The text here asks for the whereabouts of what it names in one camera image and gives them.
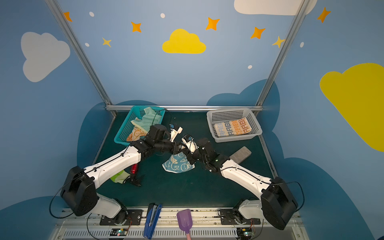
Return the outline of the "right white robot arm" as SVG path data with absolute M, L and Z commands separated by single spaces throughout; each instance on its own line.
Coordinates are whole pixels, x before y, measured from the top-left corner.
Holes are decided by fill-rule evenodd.
M 245 200 L 240 203 L 238 211 L 245 219 L 264 216 L 269 224 L 278 230 L 284 230 L 299 204 L 288 187 L 288 183 L 280 177 L 270 179 L 258 175 L 236 163 L 228 156 L 218 154 L 207 138 L 195 142 L 192 137 L 183 137 L 188 161 L 201 162 L 212 173 L 219 173 L 250 191 L 258 201 Z

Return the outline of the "orange striped rabbit towel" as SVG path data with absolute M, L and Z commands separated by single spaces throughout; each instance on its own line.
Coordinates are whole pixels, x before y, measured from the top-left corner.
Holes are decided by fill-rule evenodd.
M 245 135 L 252 131 L 252 127 L 246 118 L 216 123 L 214 129 L 218 137 Z

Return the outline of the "teal plastic basket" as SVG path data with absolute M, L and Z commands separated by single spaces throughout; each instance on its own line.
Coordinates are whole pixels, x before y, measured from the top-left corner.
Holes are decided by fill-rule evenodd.
M 130 142 L 127 142 L 126 139 L 129 136 L 129 134 L 133 131 L 133 124 L 131 123 L 132 120 L 139 118 L 141 119 L 142 116 L 145 114 L 144 109 L 150 107 L 150 106 L 133 106 L 131 110 L 129 111 L 128 115 L 126 116 L 125 120 L 123 121 L 120 129 L 118 130 L 114 142 L 117 144 L 121 144 L 123 146 L 128 146 Z M 162 116 L 164 118 L 164 114 L 166 110 L 164 108 L 160 107 L 153 107 L 151 106 L 155 111 L 163 110 Z

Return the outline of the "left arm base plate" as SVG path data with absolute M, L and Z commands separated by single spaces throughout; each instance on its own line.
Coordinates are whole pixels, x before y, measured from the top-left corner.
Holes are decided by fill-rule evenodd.
M 100 226 L 139 226 L 142 219 L 142 210 L 121 210 L 114 218 L 102 216 Z

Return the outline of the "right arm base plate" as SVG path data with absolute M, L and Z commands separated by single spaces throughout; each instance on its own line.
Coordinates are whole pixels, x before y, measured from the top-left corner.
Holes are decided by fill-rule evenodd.
M 260 225 L 260 219 L 246 219 L 236 209 L 219 209 L 218 211 L 222 225 Z

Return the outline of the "blue rabbit pattern towel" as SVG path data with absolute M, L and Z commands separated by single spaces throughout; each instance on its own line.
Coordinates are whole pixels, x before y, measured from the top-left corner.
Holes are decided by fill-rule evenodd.
M 195 165 L 191 165 L 184 153 L 177 155 L 171 155 L 170 158 L 162 164 L 163 169 L 166 172 L 180 174 L 188 172 L 195 168 Z

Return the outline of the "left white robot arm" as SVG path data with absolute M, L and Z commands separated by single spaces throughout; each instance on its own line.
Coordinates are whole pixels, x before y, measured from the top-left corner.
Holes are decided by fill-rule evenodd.
M 97 189 L 114 175 L 126 168 L 138 164 L 157 152 L 181 152 L 185 145 L 175 142 L 175 138 L 183 129 L 179 126 L 156 124 L 143 138 L 133 141 L 121 152 L 112 157 L 88 166 L 84 169 L 76 166 L 68 172 L 61 190 L 61 198 L 71 208 L 74 215 L 102 215 L 116 219 L 121 224 L 127 216 L 126 207 L 118 200 L 99 195 Z

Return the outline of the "plain mint green towel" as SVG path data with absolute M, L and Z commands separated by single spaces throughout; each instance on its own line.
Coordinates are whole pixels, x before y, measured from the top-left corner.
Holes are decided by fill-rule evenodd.
M 131 121 L 134 127 L 140 129 L 144 133 L 148 133 L 152 125 L 161 124 L 162 123 L 162 113 L 163 110 L 155 111 L 151 107 L 147 107 L 144 109 L 145 114 L 141 119 L 136 118 Z

